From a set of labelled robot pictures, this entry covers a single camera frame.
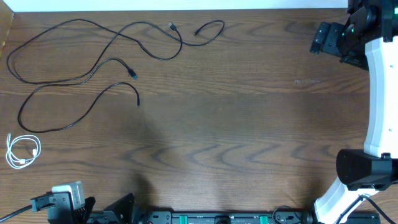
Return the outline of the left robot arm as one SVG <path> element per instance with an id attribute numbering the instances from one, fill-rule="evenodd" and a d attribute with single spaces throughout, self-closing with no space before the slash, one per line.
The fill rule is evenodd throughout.
<path id="1" fill-rule="evenodd" d="M 85 199 L 81 208 L 73 208 L 69 194 L 55 194 L 50 199 L 53 206 L 47 210 L 49 223 L 144 223 L 147 218 L 145 212 L 135 205 L 135 198 L 129 193 L 107 206 L 104 210 L 94 210 L 94 197 Z"/>

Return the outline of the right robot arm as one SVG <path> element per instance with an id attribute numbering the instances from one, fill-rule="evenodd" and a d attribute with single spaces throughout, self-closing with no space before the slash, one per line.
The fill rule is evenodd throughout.
<path id="1" fill-rule="evenodd" d="M 353 215 L 371 196 L 397 183 L 397 1 L 348 1 L 345 24 L 322 22 L 310 52 L 324 52 L 369 72 L 369 122 L 363 149 L 342 149 L 337 178 L 301 223 L 372 223 L 380 217 Z"/>

